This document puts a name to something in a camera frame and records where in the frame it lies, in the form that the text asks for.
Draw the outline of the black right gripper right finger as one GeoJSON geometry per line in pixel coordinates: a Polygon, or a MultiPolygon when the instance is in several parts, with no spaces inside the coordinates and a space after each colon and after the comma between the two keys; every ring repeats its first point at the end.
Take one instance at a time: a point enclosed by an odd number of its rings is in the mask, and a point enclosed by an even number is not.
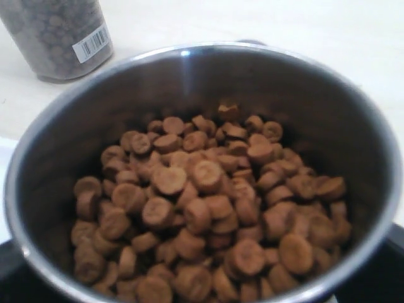
{"type": "Polygon", "coordinates": [[[348,273],[328,302],[403,302],[403,227],[393,223],[375,252],[348,273]]]}

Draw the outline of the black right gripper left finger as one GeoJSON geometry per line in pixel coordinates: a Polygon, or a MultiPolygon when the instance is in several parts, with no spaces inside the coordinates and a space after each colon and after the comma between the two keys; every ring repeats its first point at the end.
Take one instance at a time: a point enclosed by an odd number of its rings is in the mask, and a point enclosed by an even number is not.
{"type": "Polygon", "coordinates": [[[35,302],[40,281],[12,241],[1,244],[1,303],[35,302]]]}

